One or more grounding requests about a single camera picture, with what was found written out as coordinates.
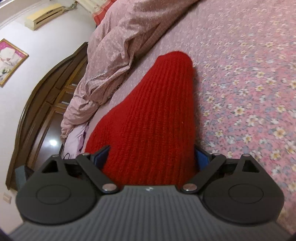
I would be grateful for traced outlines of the red knitted garment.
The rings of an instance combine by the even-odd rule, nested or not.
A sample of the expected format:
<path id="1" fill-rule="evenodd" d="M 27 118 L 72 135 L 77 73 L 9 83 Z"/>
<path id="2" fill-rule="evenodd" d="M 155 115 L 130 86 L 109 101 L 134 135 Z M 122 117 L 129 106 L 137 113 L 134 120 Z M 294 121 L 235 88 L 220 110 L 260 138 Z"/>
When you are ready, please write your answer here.
<path id="1" fill-rule="evenodd" d="M 196 174 L 194 68 L 183 52 L 159 56 L 96 125 L 85 150 L 109 146 L 102 172 L 116 185 L 182 186 Z"/>

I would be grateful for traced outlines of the lilac pillow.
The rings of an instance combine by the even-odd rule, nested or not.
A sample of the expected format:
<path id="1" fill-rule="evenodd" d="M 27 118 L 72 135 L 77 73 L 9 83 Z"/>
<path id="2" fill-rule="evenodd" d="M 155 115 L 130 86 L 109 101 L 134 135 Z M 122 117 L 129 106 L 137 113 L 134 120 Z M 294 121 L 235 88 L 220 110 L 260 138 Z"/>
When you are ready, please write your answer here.
<path id="1" fill-rule="evenodd" d="M 75 159 L 81 154 L 88 128 L 89 123 L 83 123 L 69 133 L 62 153 L 64 159 Z"/>

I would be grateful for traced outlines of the wooden headboard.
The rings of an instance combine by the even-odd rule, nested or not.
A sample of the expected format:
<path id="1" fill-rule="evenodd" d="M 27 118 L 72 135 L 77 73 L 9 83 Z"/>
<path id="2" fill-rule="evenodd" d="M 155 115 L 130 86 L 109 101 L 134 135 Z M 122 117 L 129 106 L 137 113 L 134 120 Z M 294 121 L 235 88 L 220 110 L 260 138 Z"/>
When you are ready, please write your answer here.
<path id="1" fill-rule="evenodd" d="M 87 65 L 87 43 L 53 67 L 37 84 L 21 115 L 6 187 L 17 190 L 16 168 L 36 171 L 62 151 L 61 121 Z"/>

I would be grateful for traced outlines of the framed wedding photo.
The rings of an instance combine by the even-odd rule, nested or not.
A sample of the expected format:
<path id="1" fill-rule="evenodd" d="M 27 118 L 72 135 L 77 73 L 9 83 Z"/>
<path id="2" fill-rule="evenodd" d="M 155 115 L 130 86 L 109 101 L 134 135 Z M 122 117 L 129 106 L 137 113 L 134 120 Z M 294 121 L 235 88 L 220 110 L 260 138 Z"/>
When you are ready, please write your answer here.
<path id="1" fill-rule="evenodd" d="M 3 87 L 18 67 L 29 57 L 29 54 L 6 39 L 1 40 L 0 46 L 0 85 Z"/>

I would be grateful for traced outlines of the pink floral bed sheet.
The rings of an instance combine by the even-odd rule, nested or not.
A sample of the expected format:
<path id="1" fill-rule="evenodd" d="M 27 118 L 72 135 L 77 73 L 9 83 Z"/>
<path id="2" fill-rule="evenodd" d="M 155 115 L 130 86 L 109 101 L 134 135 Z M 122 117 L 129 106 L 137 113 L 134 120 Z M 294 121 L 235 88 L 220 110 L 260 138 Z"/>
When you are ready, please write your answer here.
<path id="1" fill-rule="evenodd" d="M 130 70 L 89 128 L 119 104 L 156 58 L 187 53 L 195 68 L 197 142 L 251 154 L 285 195 L 278 222 L 295 232 L 295 1 L 199 1 Z"/>

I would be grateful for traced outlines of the pink floral duvet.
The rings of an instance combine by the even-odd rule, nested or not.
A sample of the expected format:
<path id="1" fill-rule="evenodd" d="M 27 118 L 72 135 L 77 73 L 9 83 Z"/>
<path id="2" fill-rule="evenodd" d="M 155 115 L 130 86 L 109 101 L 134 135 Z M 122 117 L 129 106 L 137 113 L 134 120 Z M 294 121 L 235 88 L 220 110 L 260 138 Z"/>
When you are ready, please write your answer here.
<path id="1" fill-rule="evenodd" d="M 87 122 L 123 83 L 135 58 L 144 55 L 195 1 L 116 1 L 87 48 L 87 66 L 61 122 L 65 140 Z"/>

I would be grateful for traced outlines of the cream and pink curtain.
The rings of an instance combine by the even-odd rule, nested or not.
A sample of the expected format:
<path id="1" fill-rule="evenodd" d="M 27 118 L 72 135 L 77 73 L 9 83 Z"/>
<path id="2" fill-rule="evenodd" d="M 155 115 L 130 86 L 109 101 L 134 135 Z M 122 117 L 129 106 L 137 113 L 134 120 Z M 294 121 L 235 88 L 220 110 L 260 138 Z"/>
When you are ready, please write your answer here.
<path id="1" fill-rule="evenodd" d="M 92 15 L 98 26 L 116 0 L 76 0 L 76 2 Z"/>

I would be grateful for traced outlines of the wall air conditioner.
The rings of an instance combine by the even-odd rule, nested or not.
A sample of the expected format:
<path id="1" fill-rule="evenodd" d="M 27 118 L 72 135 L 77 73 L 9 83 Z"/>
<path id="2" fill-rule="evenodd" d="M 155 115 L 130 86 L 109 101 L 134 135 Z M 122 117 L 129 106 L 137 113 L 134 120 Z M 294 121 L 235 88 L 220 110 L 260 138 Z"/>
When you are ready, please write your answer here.
<path id="1" fill-rule="evenodd" d="M 25 20 L 25 26 L 34 31 L 49 21 L 62 15 L 64 11 L 65 7 L 63 5 L 59 3 L 52 4 L 28 16 Z"/>

